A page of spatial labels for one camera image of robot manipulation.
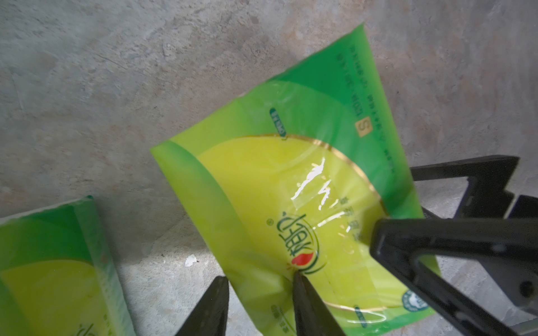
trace gray concrete surface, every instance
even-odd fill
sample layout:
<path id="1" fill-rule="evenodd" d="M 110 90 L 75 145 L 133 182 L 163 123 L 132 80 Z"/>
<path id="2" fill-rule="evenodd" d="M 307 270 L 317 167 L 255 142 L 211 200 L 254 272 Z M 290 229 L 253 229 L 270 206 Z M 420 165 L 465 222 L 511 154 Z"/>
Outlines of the gray concrete surface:
<path id="1" fill-rule="evenodd" d="M 411 165 L 519 155 L 510 189 L 538 196 L 535 1 L 0 0 L 0 217 L 94 195 L 137 333 L 172 335 L 221 271 L 150 147 L 361 22 Z M 448 216 L 464 184 L 418 187 Z M 442 269 L 528 318 L 476 263 Z M 228 334 L 256 334 L 236 297 Z"/>

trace black bracket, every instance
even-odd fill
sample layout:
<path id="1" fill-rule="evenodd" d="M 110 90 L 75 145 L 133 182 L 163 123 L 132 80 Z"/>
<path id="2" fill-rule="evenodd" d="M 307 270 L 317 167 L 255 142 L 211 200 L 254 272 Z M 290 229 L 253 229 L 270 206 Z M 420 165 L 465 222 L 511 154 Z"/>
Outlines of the black bracket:
<path id="1" fill-rule="evenodd" d="M 293 277 L 293 307 L 297 336 L 345 336 L 310 281 Z M 228 279 L 216 277 L 176 336 L 224 336 L 228 318 Z"/>
<path id="2" fill-rule="evenodd" d="M 381 220 L 374 228 L 370 253 L 464 335 L 515 336 L 509 327 L 427 268 L 420 258 L 447 255 L 496 260 L 537 272 L 538 220 Z"/>
<path id="3" fill-rule="evenodd" d="M 505 190 L 516 156 L 491 155 L 411 168 L 414 181 L 467 177 L 469 186 L 454 218 L 502 218 L 514 194 Z"/>

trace plastic wrapper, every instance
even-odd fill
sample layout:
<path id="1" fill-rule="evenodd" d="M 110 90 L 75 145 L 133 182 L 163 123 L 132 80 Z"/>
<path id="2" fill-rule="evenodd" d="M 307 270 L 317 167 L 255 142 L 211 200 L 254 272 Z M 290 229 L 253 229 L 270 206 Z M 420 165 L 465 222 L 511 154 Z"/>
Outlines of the plastic wrapper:
<path id="1" fill-rule="evenodd" d="M 369 254 L 422 212 L 363 26 L 152 153 L 264 335 L 295 334 L 297 270 L 348 335 L 432 314 Z"/>
<path id="2" fill-rule="evenodd" d="M 0 219 L 0 335 L 134 333 L 91 196 Z"/>

